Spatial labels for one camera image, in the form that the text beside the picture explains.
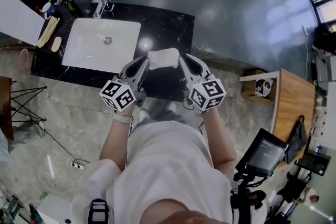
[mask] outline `sink basin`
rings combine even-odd
[[[133,60],[140,27],[121,20],[76,19],[62,65],[120,73]]]

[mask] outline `tiled floor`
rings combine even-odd
[[[69,152],[96,162],[112,122],[112,111],[99,97],[99,89],[31,76],[17,68],[16,56],[15,52],[0,52],[0,76],[17,80],[13,89],[47,85],[48,89],[33,99],[29,107],[47,118],[46,129]],[[260,127],[270,129],[273,107],[242,99],[237,74],[214,69],[212,72],[227,91],[219,111],[241,157]],[[154,107],[155,110],[163,108],[164,102],[147,98],[144,107],[154,111]],[[195,128],[202,122],[181,103],[177,104],[177,113]],[[138,121],[136,111],[134,119]],[[47,166],[47,155],[51,158],[54,178]],[[71,200],[92,164],[86,170],[79,170],[71,167],[69,161],[70,156],[46,135],[16,148],[8,163],[0,163],[0,179],[25,205],[38,204],[44,191]]]

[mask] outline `white shoe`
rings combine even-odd
[[[144,119],[149,119],[149,114],[148,111],[146,109],[141,109],[139,111],[139,120],[140,122],[142,122]]]
[[[166,111],[172,111],[172,112],[176,112],[176,104],[174,102],[170,102],[167,106],[166,106]]]
[[[40,121],[40,122],[38,123],[38,126],[40,127],[40,129],[41,129],[41,131],[42,131],[42,133],[40,134],[41,137],[44,137],[44,136],[46,135],[46,127],[45,127],[45,125],[44,125],[44,122],[43,122],[43,121]]]

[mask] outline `faucet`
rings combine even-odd
[[[103,11],[105,10],[105,7],[107,7],[109,10],[108,12],[111,12],[114,8],[114,4],[112,5],[111,9],[109,8],[109,1],[108,0],[93,0],[93,3],[98,3],[98,6],[95,10],[95,13],[93,14],[94,18],[101,19],[101,15]]]

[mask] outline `hand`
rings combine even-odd
[[[121,116],[131,117],[133,110],[135,108],[135,102],[131,103],[127,108],[125,108],[123,111],[117,111],[116,113]]]

